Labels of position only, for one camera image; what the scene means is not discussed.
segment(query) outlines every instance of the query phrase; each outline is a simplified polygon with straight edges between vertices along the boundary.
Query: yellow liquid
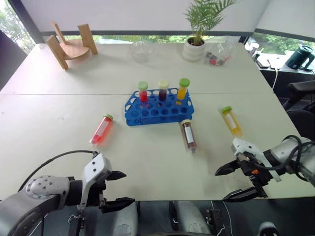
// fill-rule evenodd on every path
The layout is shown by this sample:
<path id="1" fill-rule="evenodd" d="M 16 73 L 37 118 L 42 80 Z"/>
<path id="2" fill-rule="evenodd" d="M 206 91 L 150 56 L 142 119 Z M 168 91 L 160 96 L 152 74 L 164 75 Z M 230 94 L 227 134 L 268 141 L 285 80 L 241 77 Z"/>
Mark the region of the yellow liquid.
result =
<path id="1" fill-rule="evenodd" d="M 177 92 L 177 99 L 183 100 L 185 98 L 187 89 L 185 87 L 179 87 Z"/>
<path id="2" fill-rule="evenodd" d="M 224 112 L 223 113 L 223 119 L 224 119 L 227 127 L 229 128 L 229 130 L 231 131 L 232 134 L 234 134 L 236 136 L 242 136 L 243 135 L 242 128 L 238 124 L 234 114 L 231 111 Z"/>

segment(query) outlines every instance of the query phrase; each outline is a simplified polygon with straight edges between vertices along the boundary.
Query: brown liquid tube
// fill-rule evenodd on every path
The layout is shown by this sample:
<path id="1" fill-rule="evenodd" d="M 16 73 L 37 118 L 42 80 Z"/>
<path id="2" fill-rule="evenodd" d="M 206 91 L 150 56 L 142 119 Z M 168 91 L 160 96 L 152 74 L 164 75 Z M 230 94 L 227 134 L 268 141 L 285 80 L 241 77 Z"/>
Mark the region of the brown liquid tube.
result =
<path id="1" fill-rule="evenodd" d="M 194 153 L 196 151 L 197 145 L 191 128 L 191 120 L 185 119 L 181 122 L 181 125 L 184 129 L 187 147 L 192 153 Z"/>

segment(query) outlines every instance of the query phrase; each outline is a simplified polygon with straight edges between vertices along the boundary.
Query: red liquid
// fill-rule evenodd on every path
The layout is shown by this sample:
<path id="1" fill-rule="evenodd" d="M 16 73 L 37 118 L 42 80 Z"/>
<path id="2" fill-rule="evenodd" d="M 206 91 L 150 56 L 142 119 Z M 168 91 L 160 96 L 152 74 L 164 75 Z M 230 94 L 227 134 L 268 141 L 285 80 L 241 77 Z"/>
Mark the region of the red liquid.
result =
<path id="1" fill-rule="evenodd" d="M 166 100 L 166 95 L 167 95 L 167 90 L 166 89 L 160 89 L 158 92 L 158 99 L 163 102 Z"/>
<path id="2" fill-rule="evenodd" d="M 110 118 L 104 117 L 103 121 L 101 122 L 101 124 L 97 128 L 97 130 L 96 130 L 95 134 L 93 135 L 93 137 L 91 138 L 90 142 L 92 144 L 97 144 L 100 141 L 102 141 L 103 138 L 108 134 L 108 131 L 109 131 L 110 127 L 112 126 L 112 124 L 113 124 L 113 122 Z"/>
<path id="3" fill-rule="evenodd" d="M 147 91 L 140 91 L 139 93 L 140 96 L 140 102 L 147 102 L 148 101 L 148 94 Z"/>

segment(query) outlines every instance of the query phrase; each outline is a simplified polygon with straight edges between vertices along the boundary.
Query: green cap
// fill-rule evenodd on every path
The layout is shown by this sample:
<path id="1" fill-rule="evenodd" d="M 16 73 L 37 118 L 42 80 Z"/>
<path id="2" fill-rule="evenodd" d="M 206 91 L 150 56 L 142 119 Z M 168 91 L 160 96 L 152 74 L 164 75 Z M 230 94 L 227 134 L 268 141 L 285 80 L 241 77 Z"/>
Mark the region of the green cap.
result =
<path id="1" fill-rule="evenodd" d="M 180 81 L 179 81 L 179 85 L 181 87 L 188 87 L 189 83 L 190 83 L 190 81 L 187 78 L 181 78 Z"/>
<path id="2" fill-rule="evenodd" d="M 224 107 L 224 108 L 222 109 L 222 113 L 224 113 L 224 112 L 226 112 L 226 111 L 230 111 L 230 110 L 232 110 L 232 107 Z"/>
<path id="3" fill-rule="evenodd" d="M 114 118 L 113 118 L 113 116 L 112 116 L 112 115 L 110 115 L 110 114 L 105 114 L 104 116 L 105 116 L 105 117 L 110 118 L 111 120 L 113 120 L 113 119 L 114 119 Z"/>
<path id="4" fill-rule="evenodd" d="M 145 82 L 145 81 L 140 81 L 140 82 L 138 83 L 138 89 L 139 89 L 140 91 L 147 90 L 147 88 L 148 88 L 148 83 L 147 83 L 147 82 Z"/>

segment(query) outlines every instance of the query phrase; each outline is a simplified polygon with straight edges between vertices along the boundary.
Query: white plant pot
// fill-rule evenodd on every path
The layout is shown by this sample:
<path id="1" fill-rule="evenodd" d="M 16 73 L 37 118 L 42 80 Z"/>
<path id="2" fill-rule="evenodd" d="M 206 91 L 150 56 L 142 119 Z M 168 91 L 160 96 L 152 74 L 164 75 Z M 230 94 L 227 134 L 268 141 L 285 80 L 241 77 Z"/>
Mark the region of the white plant pot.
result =
<path id="1" fill-rule="evenodd" d="M 183 48 L 183 58 L 189 61 L 197 61 L 202 58 L 205 50 L 205 43 L 201 46 L 194 46 L 188 43 L 186 40 Z"/>

